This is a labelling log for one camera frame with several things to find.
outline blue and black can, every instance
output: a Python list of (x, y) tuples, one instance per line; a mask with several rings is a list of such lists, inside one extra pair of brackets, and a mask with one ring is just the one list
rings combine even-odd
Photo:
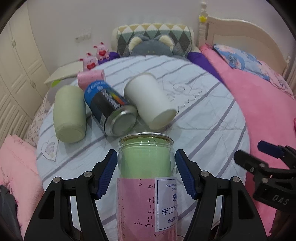
[(84, 99), (108, 136), (122, 136), (136, 123), (137, 109), (103, 80), (92, 82)]

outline blue floral pillow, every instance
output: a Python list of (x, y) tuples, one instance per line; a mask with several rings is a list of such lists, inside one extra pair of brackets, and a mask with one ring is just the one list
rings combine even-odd
[(225, 45), (215, 44), (213, 49), (234, 69), (240, 69), (255, 74), (267, 81), (269, 76), (262, 73), (261, 63), (257, 58), (249, 53)]

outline toy ear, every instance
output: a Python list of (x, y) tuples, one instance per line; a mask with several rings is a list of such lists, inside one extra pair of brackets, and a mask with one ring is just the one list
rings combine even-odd
[(142, 39), (139, 36), (133, 37), (128, 45), (128, 49), (129, 49), (130, 53), (133, 51), (134, 47), (137, 46), (141, 42), (142, 42)]
[(164, 43), (165, 45), (170, 47), (170, 50), (173, 51), (174, 49), (174, 42), (168, 35), (162, 35), (159, 40), (160, 42)]

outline gray plush toy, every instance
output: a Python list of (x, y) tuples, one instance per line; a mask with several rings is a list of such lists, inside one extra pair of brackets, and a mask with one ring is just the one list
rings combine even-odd
[(186, 59), (178, 53), (172, 38), (168, 35), (159, 35), (150, 39), (144, 35), (135, 35), (128, 45), (126, 56), (137, 55), (166, 55)]

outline plastic jar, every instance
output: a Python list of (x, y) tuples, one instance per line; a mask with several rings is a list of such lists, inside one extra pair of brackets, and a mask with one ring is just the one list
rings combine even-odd
[(143, 132), (119, 141), (117, 222), (120, 241), (177, 240), (173, 140)]

